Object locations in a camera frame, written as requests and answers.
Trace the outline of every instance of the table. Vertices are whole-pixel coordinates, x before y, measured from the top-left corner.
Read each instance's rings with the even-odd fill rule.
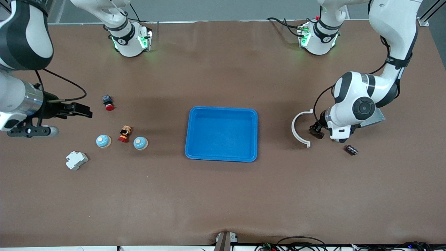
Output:
[[[203,245],[223,230],[239,242],[306,235],[326,243],[446,242],[444,95],[446,71],[430,32],[420,28],[401,96],[387,120],[345,144],[317,140],[293,117],[346,71],[371,72],[385,47],[367,21],[346,21],[333,50],[314,56],[276,23],[149,25],[153,51],[116,53],[102,26],[51,26],[48,69],[82,85],[92,119],[51,119],[56,138],[1,140],[0,245]],[[34,73],[17,72],[35,83]],[[80,92],[42,73],[45,89]],[[114,98],[105,111],[101,97]],[[333,104],[324,96],[317,113]],[[184,145],[197,105],[253,108],[259,152],[253,163],[190,160]],[[137,151],[117,141],[123,125],[149,139]],[[107,149],[95,145],[108,134]],[[90,161],[65,166],[71,151]]]

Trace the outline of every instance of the cable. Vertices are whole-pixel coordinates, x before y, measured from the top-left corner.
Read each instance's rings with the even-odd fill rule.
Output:
[[[45,91],[45,88],[43,88],[42,78],[40,77],[40,74],[37,70],[34,70],[36,72],[37,78],[39,79],[39,84],[42,86],[42,91]]]
[[[1,4],[1,6],[3,6],[3,8],[4,8],[7,12],[11,13],[11,11],[8,9],[8,7],[6,7],[2,2],[0,2],[0,4]]]
[[[432,16],[432,15],[434,15],[441,7],[443,7],[443,5],[445,5],[446,4],[446,2],[443,2],[441,5],[440,5],[440,7],[438,8],[438,9],[436,9],[434,12],[432,12],[432,14],[430,14],[427,18],[426,18],[426,20],[429,20],[429,18]]]
[[[430,11],[430,10],[432,10],[432,8],[434,8],[439,2],[440,2],[441,0],[437,0],[436,2],[435,2],[435,4],[434,5],[432,5],[424,14],[423,14],[423,16],[421,16],[420,17],[420,19],[423,19],[424,18],[424,16]]]
[[[371,4],[372,4],[372,1],[373,1],[373,0],[370,0],[370,1],[368,2],[368,5],[367,5],[367,14],[370,13],[370,6],[371,6]]]
[[[319,96],[318,96],[318,98],[316,99],[316,102],[314,103],[314,106],[313,106],[313,115],[314,115],[314,118],[316,119],[316,121],[318,122],[318,124],[319,124],[320,126],[322,126],[323,128],[325,128],[325,129],[327,129],[327,130],[329,130],[328,127],[323,126],[323,125],[321,124],[321,122],[319,121],[318,117],[316,116],[316,105],[318,104],[318,101],[319,101],[319,99],[322,97],[322,95],[324,95],[324,93],[326,93],[328,90],[332,89],[334,86],[335,86],[335,85],[330,86],[329,88],[325,89],[321,94],[319,94]]]
[[[290,28],[297,29],[297,26],[294,26],[294,25],[287,25],[286,23],[280,21],[279,19],[277,19],[277,18],[275,18],[275,17],[269,17],[269,18],[267,18],[266,20],[274,20],[274,21],[277,21],[279,24],[281,24],[281,25],[283,25],[283,26],[289,26]]]
[[[45,88],[43,88],[42,78],[40,77],[40,74],[39,74],[39,72],[37,70],[34,70],[34,71],[36,72],[37,78],[39,79],[40,86],[42,86],[42,92],[44,92]],[[42,111],[45,110],[45,105],[46,105],[46,102],[44,102],[42,104],[42,108],[41,108]],[[37,120],[37,126],[41,126],[42,125],[42,120],[43,120],[43,113],[40,113],[39,118]]]
[[[118,8],[118,6],[116,6],[113,0],[110,0],[110,2],[116,8],[116,10],[119,11],[119,13],[121,13],[121,15],[123,15],[124,17],[128,16],[128,13],[126,11],[124,11],[125,14],[120,11],[120,9]]]
[[[389,56],[389,55],[390,55],[390,45],[387,43],[387,40],[386,40],[383,36],[381,36],[381,43],[382,43],[383,45],[386,46],[386,49],[387,49],[387,56]],[[370,72],[369,74],[372,75],[372,74],[377,73],[377,72],[378,72],[379,70],[381,70],[386,64],[387,64],[387,62],[384,62],[378,69],[376,69],[375,71]]]
[[[319,19],[322,17],[322,5],[319,7]],[[317,24],[318,23],[318,21],[312,21],[311,19],[309,19],[309,18],[306,18],[305,20],[307,20],[308,22],[312,22],[312,23],[314,23],[314,24]]]
[[[77,98],[71,98],[71,99],[59,99],[59,100],[50,100],[48,103],[58,103],[58,102],[66,102],[66,101],[75,101],[75,100],[83,99],[84,97],[87,96],[87,92],[85,91],[85,89],[82,88],[80,85],[76,84],[75,82],[73,82],[73,81],[71,81],[71,80],[69,80],[69,79],[67,79],[67,78],[64,78],[64,77],[60,76],[59,74],[54,73],[54,72],[52,72],[52,71],[50,71],[50,70],[47,70],[47,69],[43,69],[43,70],[46,71],[46,72],[48,72],[48,73],[50,73],[50,74],[52,74],[52,75],[54,75],[54,76],[56,76],[56,77],[58,77],[58,78],[60,78],[60,79],[65,80],[66,82],[68,82],[68,83],[70,83],[70,84],[72,84],[72,85],[74,85],[74,86],[76,86],[77,88],[79,88],[79,89],[84,93],[82,96],[77,97]]]
[[[136,12],[136,10],[135,10],[135,8],[133,7],[133,5],[132,5],[131,3],[129,3],[129,4],[130,4],[130,7],[132,8],[133,12],[134,12],[135,15],[136,15],[136,18],[138,19],[138,22],[141,22],[141,19],[139,19],[138,13]]]
[[[286,27],[288,27],[288,30],[291,32],[291,34],[293,34],[293,35],[296,36],[296,37],[300,37],[300,38],[303,38],[303,37],[304,37],[303,35],[299,35],[299,34],[297,34],[297,33],[294,33],[294,32],[290,29],[290,27],[289,27],[288,23],[286,22],[286,19],[285,19],[285,18],[283,19],[283,21],[285,22],[285,25],[286,25]]]
[[[324,246],[326,246],[325,242],[321,241],[320,239],[317,238],[313,238],[313,237],[308,237],[308,236],[291,236],[291,237],[285,237],[280,239],[276,245],[279,245],[279,243],[283,242],[284,240],[288,240],[288,239],[311,239],[311,240],[315,240],[318,241],[320,243],[322,243]]]

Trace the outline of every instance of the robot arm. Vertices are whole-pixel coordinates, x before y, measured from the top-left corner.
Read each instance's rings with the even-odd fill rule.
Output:
[[[38,85],[15,78],[14,70],[41,70],[53,58],[47,12],[41,0],[13,0],[12,13],[0,23],[0,130],[10,136],[52,136],[58,130],[42,126],[42,119],[82,115],[92,117],[81,104],[52,102],[57,96]],[[32,118],[39,123],[33,126]]]
[[[0,23],[0,69],[41,70],[53,58],[45,3],[14,0],[11,15]]]
[[[78,8],[88,11],[104,23],[110,32],[115,49],[125,57],[138,56],[150,51],[152,30],[137,22],[131,22],[120,8],[130,0],[71,0]]]
[[[309,20],[300,26],[299,44],[302,48],[314,55],[327,53],[334,45],[346,18],[342,7],[351,4],[363,4],[368,0],[317,0],[321,5],[320,17],[317,20]]]
[[[330,138],[344,142],[370,118],[376,108],[392,102],[397,96],[399,82],[412,57],[417,38],[416,17],[422,0],[374,0],[370,24],[390,46],[384,72],[380,76],[347,72],[333,87],[335,104],[323,111],[311,131],[328,127]]]

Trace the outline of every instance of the black cable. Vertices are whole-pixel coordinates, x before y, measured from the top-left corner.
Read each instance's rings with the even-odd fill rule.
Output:
[[[316,116],[316,105],[318,104],[318,101],[319,101],[319,99],[322,97],[322,95],[324,95],[324,93],[326,93],[328,90],[332,89],[334,86],[335,86],[335,85],[332,85],[332,86],[330,86],[329,88],[325,89],[323,92],[321,92],[321,94],[319,94],[319,96],[318,96],[318,98],[316,99],[316,102],[314,103],[314,106],[313,106],[313,115],[314,115],[314,118],[316,119],[316,121],[318,122],[318,124],[319,124],[320,126],[322,126],[323,128],[325,128],[325,129],[327,129],[327,130],[329,130],[328,127],[323,126],[323,125],[321,124],[321,122],[319,121],[318,117]]]
[[[432,5],[432,6],[431,6],[431,7],[430,7],[430,8],[423,14],[423,16],[420,17],[420,19],[423,19],[424,16],[425,16],[430,10],[432,10],[432,8],[435,7],[440,1],[441,1],[441,0],[437,0],[437,1],[435,2],[435,4]]]
[[[256,246],[256,248],[254,248],[254,251],[257,251],[257,249],[262,246],[262,244],[260,243],[259,245]]]
[[[390,55],[390,45],[387,43],[387,40],[386,40],[383,36],[381,36],[381,43],[382,43],[383,45],[386,46],[386,49],[387,49],[387,56],[389,56],[389,55]],[[387,62],[384,62],[378,69],[376,69],[375,71],[370,72],[369,74],[372,75],[372,74],[377,73],[377,72],[378,72],[379,70],[381,70],[386,64],[387,64]]]
[[[138,19],[138,22],[141,22],[141,19],[139,19],[138,13],[136,12],[135,8],[133,7],[133,5],[131,3],[130,3],[130,7],[132,8],[133,13],[135,13],[136,18]]]
[[[316,24],[317,23],[317,21],[312,21],[311,19],[309,19],[309,18],[306,18],[305,19],[306,21],[308,21],[308,22],[312,22],[312,23],[314,23],[314,24]]]
[[[42,78],[40,77],[39,72],[37,70],[34,70],[34,71],[36,72],[37,78],[39,79],[40,86],[42,86],[42,91],[45,91],[45,88],[43,88]],[[44,102],[42,104],[42,108],[41,108],[42,111],[45,110],[45,105],[46,105],[46,102]],[[39,118],[37,120],[37,126],[41,126],[42,125],[42,120],[43,120],[43,113],[40,113]]]
[[[283,242],[284,240],[288,240],[288,239],[311,239],[311,240],[318,241],[318,242],[322,243],[324,246],[326,246],[325,242],[321,241],[320,239],[316,239],[316,238],[308,237],[308,236],[291,236],[291,237],[285,237],[285,238],[280,239],[280,240],[277,242],[276,245],[279,245],[279,243]]]
[[[304,37],[303,35],[299,35],[299,34],[297,34],[297,33],[294,33],[294,32],[290,29],[290,27],[289,27],[288,23],[286,22],[286,19],[285,19],[285,18],[283,19],[283,21],[284,21],[286,27],[288,27],[288,30],[291,32],[291,34],[293,34],[294,36],[300,37],[300,38],[303,38],[303,37]]]
[[[36,72],[37,78],[39,79],[40,86],[42,86],[42,91],[44,91],[45,88],[43,88],[42,78],[40,77],[40,74],[37,70],[34,70],[34,71]]]
[[[64,78],[64,77],[60,76],[59,74],[54,73],[54,72],[52,72],[52,71],[50,71],[50,70],[47,70],[47,69],[43,69],[43,70],[46,71],[46,72],[48,72],[48,73],[50,73],[50,74],[52,74],[52,75],[54,75],[54,76],[56,76],[56,77],[58,77],[58,78],[60,78],[60,79],[65,80],[66,82],[68,82],[68,83],[70,83],[70,84],[72,84],[72,85],[74,85],[74,86],[76,86],[77,88],[79,88],[79,89],[84,93],[82,96],[77,97],[77,98],[62,99],[61,102],[80,100],[80,99],[83,99],[84,97],[87,96],[87,92],[85,91],[85,89],[82,88],[80,85],[76,84],[75,82],[73,82],[73,81],[71,81],[71,80],[69,80],[69,79],[67,79],[67,78]]]
[[[7,11],[7,12],[9,12],[9,13],[11,13],[11,11],[8,9],[8,7],[6,7],[3,3],[1,3],[0,2],[0,4],[1,4],[1,6],[3,6],[3,8]]]
[[[429,18],[432,16],[432,15],[434,15],[441,7],[443,7],[443,5],[445,5],[446,4],[446,2],[443,2],[441,5],[440,5],[440,7],[438,8],[438,9],[436,9],[434,12],[432,12],[432,14],[430,14],[427,18],[426,18],[426,20],[429,20]]]
[[[297,29],[297,26],[294,26],[294,25],[287,25],[286,23],[280,21],[279,19],[277,19],[277,18],[275,18],[275,17],[269,17],[269,18],[267,18],[266,20],[274,20],[274,21],[278,22],[279,24],[281,24],[281,25],[283,25],[283,26],[289,26],[290,28]]]
[[[372,1],[373,1],[373,0],[370,0],[370,1],[368,2],[368,5],[367,5],[367,13],[370,13],[370,5],[372,4]]]

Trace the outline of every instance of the black connector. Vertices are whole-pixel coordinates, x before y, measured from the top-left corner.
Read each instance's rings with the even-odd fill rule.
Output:
[[[314,137],[318,139],[322,139],[325,136],[325,133],[322,132],[322,128],[324,128],[322,125],[319,124],[319,122],[316,122],[314,125],[310,126],[310,133]]]
[[[351,145],[345,146],[344,150],[348,152],[351,156],[357,155],[358,150]]]

